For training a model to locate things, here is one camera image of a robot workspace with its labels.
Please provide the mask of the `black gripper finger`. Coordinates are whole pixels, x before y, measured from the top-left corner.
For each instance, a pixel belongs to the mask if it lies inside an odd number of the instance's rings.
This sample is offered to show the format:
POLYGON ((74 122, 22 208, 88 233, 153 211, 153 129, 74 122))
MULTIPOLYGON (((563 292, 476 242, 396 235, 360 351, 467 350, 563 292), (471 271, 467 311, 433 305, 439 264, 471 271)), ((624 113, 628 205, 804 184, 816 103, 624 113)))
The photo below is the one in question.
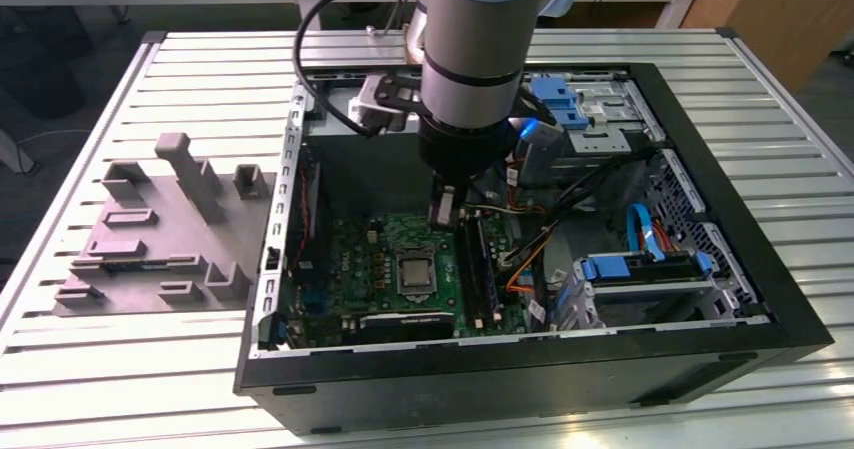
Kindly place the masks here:
POLYGON ((432 228, 455 228, 459 219, 459 200, 453 187, 439 187, 431 194, 428 222, 432 228))

